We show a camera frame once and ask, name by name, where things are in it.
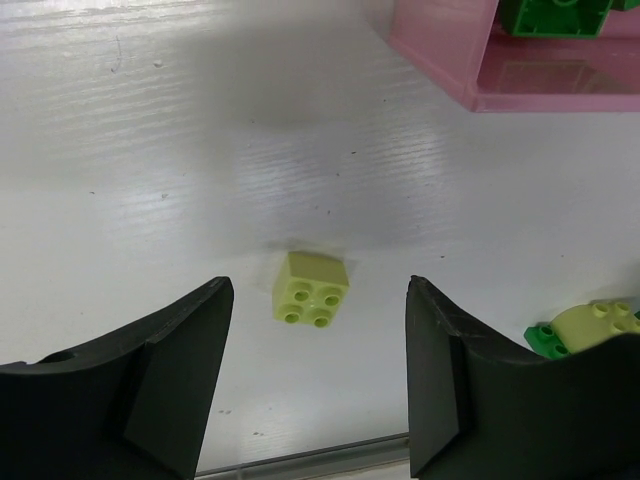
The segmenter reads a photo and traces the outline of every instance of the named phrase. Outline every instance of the toy block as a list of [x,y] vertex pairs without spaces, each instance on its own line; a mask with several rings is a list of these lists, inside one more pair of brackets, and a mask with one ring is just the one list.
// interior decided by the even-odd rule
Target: toy block
[[598,345],[622,333],[640,333],[640,320],[628,303],[594,303],[565,310],[551,322],[571,353]]
[[543,357],[556,359],[569,355],[569,350],[563,345],[549,324],[527,328],[524,332],[524,338],[531,349]]
[[340,260],[289,252],[273,287],[273,316],[286,323],[326,328],[348,291],[347,271]]
[[611,9],[626,12],[636,7],[640,7],[640,0],[613,0]]
[[500,21],[519,37],[594,38],[612,0],[501,0]]

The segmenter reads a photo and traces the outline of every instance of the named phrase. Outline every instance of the pink container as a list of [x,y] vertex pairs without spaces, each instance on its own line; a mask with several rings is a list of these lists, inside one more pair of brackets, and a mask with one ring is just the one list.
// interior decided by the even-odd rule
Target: pink container
[[475,112],[640,111],[640,7],[592,40],[512,37],[498,0],[396,0],[395,49]]

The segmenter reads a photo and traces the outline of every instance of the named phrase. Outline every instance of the white tabletop surface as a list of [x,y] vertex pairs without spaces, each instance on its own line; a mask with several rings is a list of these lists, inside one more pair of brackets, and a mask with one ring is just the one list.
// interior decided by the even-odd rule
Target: white tabletop surface
[[[0,362],[228,275],[201,470],[407,429],[411,274],[521,341],[638,291],[640,117],[474,115],[389,1],[0,3]],[[331,328],[271,319],[288,249],[345,258]]]

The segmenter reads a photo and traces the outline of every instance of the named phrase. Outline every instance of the yellow rounded block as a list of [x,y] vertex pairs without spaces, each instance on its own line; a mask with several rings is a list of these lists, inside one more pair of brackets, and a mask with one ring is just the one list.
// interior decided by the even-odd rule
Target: yellow rounded block
[[565,347],[576,353],[622,333],[640,333],[628,303],[594,303],[565,310],[551,322]]
[[290,252],[273,286],[273,316],[326,328],[349,290],[344,264],[335,258]]

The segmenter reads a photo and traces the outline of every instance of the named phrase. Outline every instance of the stain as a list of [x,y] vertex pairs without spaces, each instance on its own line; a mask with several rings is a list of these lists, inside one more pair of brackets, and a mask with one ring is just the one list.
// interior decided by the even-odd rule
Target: stain
[[122,48],[120,47],[120,39],[116,35],[116,43],[118,44],[118,56],[116,57],[116,65],[111,67],[111,73],[116,73],[122,65]]

